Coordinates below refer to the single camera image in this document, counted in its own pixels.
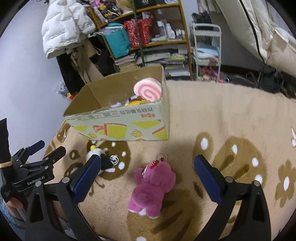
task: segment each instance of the fleece blanket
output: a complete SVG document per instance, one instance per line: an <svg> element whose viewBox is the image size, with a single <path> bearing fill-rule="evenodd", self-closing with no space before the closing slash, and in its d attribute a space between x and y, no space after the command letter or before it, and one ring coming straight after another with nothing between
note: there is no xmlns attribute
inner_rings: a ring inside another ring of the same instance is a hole
<svg viewBox="0 0 296 241"><path fill-rule="evenodd" d="M224 176L258 180L268 204L272 238L296 208L296 101L282 94L231 84L168 81L170 127L167 141L87 141L64 122L46 154L59 146L66 156L54 165L55 179L86 161L91 145L117 155L116 166L98 176L79 208L94 230L114 241L191 241L217 205L193 168L203 154ZM133 172L166 153L176 185L165 195L161 215L149 219L127 209L136 184ZM237 204L222 234L227 235Z"/></svg>

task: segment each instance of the metal pole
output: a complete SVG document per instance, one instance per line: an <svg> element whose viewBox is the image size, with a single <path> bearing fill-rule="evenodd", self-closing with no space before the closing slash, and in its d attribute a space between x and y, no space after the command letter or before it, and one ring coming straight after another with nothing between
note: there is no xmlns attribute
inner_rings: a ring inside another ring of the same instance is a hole
<svg viewBox="0 0 296 241"><path fill-rule="evenodd" d="M138 35L138 40L139 40L139 47L140 47L140 53L141 53L141 58L142 58L142 64L143 64L143 67L145 67L145 60L144 60L144 54L143 54L143 48L142 48L142 41L141 41L140 28L139 28L138 17L137 17L137 11L136 11L134 0L132 0L131 2L132 2L132 5L133 5L133 15L134 15L135 21L136 21L136 28L137 28L137 35Z"/></svg>

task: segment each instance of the cardboard box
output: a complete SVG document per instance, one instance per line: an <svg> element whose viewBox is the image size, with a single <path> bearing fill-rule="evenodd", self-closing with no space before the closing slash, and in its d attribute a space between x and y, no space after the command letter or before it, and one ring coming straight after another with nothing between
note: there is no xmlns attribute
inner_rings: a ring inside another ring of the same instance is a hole
<svg viewBox="0 0 296 241"><path fill-rule="evenodd" d="M153 103L110 108L134 95L134 84L152 77L162 84ZM162 66L116 73L85 85L64 112L65 120L87 140L167 140L169 101Z"/></svg>

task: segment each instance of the white wall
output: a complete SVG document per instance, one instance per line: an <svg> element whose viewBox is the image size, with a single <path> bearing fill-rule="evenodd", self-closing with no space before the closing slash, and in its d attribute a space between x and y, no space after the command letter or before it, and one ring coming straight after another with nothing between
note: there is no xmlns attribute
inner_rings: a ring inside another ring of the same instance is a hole
<svg viewBox="0 0 296 241"><path fill-rule="evenodd" d="M56 58L48 60L43 52L46 10L43 1L29 1L0 38L0 119L7 118L10 152L41 139L46 145L30 161L42 159L69 104L54 92L62 79Z"/></svg>
<svg viewBox="0 0 296 241"><path fill-rule="evenodd" d="M197 0L181 0L187 27L193 21L191 14L199 13ZM238 66L247 69L260 70L262 62L242 46L232 35L222 14L211 13L213 24L221 27L222 31L222 64Z"/></svg>

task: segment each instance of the red bag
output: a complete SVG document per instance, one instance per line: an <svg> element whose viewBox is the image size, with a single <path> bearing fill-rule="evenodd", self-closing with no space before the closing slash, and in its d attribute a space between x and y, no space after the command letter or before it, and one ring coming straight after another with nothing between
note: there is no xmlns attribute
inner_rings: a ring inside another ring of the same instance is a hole
<svg viewBox="0 0 296 241"><path fill-rule="evenodd" d="M140 28L140 36L142 45L147 45L151 41L151 30L153 25L153 19L138 19L139 28ZM128 38L130 40L131 46L133 48L139 47L139 40L136 29L136 21L134 19L125 21L123 23L124 28L128 32Z"/></svg>

